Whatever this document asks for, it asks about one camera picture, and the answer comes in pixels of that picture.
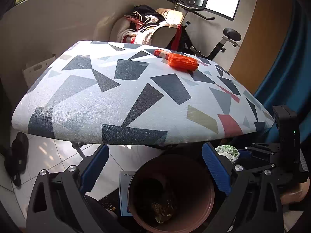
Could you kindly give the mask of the person's right hand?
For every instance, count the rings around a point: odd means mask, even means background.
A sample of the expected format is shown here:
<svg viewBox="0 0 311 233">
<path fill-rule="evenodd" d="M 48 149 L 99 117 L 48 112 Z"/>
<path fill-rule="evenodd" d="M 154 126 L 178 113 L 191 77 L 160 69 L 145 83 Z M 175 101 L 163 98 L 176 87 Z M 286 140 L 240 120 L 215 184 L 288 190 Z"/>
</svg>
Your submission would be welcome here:
<svg viewBox="0 0 311 233">
<path fill-rule="evenodd" d="M 302 201 L 310 187 L 310 179 L 307 178 L 307 181 L 304 183 L 299 183 L 294 188 L 286 191 L 280 196 L 280 201 L 282 205 L 288 205 L 290 203 L 298 203 Z"/>
</svg>

